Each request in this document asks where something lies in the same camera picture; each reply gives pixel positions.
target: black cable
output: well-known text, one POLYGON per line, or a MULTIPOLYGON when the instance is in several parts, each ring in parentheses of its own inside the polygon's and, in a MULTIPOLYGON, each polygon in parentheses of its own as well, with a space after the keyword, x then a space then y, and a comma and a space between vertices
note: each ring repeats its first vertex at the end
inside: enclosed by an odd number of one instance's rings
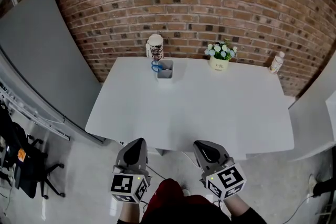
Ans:
POLYGON ((3 194, 1 194, 1 193, 0 193, 0 195, 1 195, 2 197, 4 197, 4 198, 8 199, 8 197, 6 197, 5 195, 3 195, 3 194))
POLYGON ((7 207, 6 207, 5 211, 4 211, 4 214, 6 214, 6 211, 7 211, 8 207, 9 207, 9 204, 11 203, 11 193, 12 193, 12 189, 13 189, 13 184, 12 184, 11 189, 10 189, 10 191, 9 191, 8 205, 7 205, 7 207))
POLYGON ((219 207, 219 202, 220 202, 220 200, 221 200, 221 199, 218 199, 218 200, 214 201, 212 204, 215 205, 215 202, 217 202, 217 203, 218 203, 218 207, 219 207))
POLYGON ((146 166, 147 166, 150 170, 152 170, 154 173, 156 173, 158 176, 160 176, 161 178, 163 178, 164 180, 166 180, 162 175, 158 174, 156 171, 154 171, 152 168, 150 168, 147 164, 146 164, 146 166))
POLYGON ((140 202, 143 202, 145 204, 144 207, 142 207, 142 212, 145 213, 145 207, 148 206, 148 202, 145 202, 145 201, 140 201, 140 202))
POLYGON ((219 209, 223 212, 222 208, 220 207, 221 199, 218 199, 217 201, 219 209))
POLYGON ((300 205, 298 206, 298 208, 295 210, 295 212, 294 212, 294 214, 286 221, 286 222, 284 222, 284 223, 282 223, 282 224, 286 224, 286 223, 288 223, 294 216, 295 216, 295 214, 296 214, 296 212, 299 210, 299 208, 301 207, 301 205, 303 205, 303 203, 306 201, 306 200, 308 200, 309 198, 312 198, 313 196, 310 196, 310 197, 307 197, 306 199, 304 199, 303 201, 302 201, 302 203, 300 203, 300 205))

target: scissors handle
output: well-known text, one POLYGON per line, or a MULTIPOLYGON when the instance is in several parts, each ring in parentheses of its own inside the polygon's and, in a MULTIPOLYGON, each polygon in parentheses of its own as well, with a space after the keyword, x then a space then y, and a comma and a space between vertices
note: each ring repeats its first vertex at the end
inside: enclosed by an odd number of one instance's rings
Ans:
POLYGON ((159 65, 158 61, 152 61, 152 70, 156 73, 159 73, 163 69, 162 65, 159 65))

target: tile floor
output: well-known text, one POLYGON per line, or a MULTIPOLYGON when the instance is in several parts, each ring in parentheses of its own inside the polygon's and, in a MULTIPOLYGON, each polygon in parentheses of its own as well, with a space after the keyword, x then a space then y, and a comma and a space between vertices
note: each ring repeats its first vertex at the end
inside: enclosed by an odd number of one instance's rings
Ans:
MULTIPOLYGON (((112 199, 109 188, 112 167, 121 145, 112 141, 105 146, 91 142, 68 142, 23 119, 17 122, 26 132, 35 137, 44 137, 47 141, 48 164, 65 164, 65 169, 55 170, 50 180, 57 189, 66 193, 66 198, 56 196, 45 187, 49 199, 44 200, 40 196, 39 185, 34 199, 28 198, 22 190, 13 188, 6 216, 1 215, 3 223, 116 223, 121 204, 112 199)), ((248 179, 241 197, 268 223, 282 224, 292 215, 307 196, 309 174, 320 173, 321 178, 327 179, 331 173, 330 152, 296 162, 287 161, 286 152, 249 157, 240 162, 248 179)), ((164 156, 150 153, 149 166, 164 177, 186 183, 192 194, 213 198, 212 193, 198 181, 201 171, 182 153, 167 152, 164 156)), ((143 197, 145 201, 149 201, 162 180, 151 171, 150 174, 153 178, 151 187, 143 197)), ((4 182, 1 182, 0 193, 9 195, 9 188, 4 182)), ((328 198, 329 195, 322 195, 309 199, 290 223, 317 223, 316 214, 328 198)), ((7 204, 8 199, 0 198, 2 210, 7 204)))

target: white table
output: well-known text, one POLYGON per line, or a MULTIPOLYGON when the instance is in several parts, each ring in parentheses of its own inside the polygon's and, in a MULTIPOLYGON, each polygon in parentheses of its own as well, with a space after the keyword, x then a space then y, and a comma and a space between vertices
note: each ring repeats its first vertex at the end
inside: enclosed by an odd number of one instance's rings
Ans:
POLYGON ((187 152, 193 151, 195 140, 209 140, 238 159, 293 149, 278 76, 241 63, 216 71, 206 60, 170 59, 174 75, 167 87, 158 83, 152 59, 119 57, 86 131, 123 142, 143 137, 148 146, 187 152))

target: orange tag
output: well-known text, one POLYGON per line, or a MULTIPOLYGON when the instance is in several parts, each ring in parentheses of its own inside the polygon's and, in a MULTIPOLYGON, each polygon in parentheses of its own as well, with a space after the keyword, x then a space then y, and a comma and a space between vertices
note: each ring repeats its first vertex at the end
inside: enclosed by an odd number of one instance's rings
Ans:
POLYGON ((17 153, 17 157, 19 158, 21 162, 23 162, 26 157, 26 152, 21 148, 19 152, 17 153))

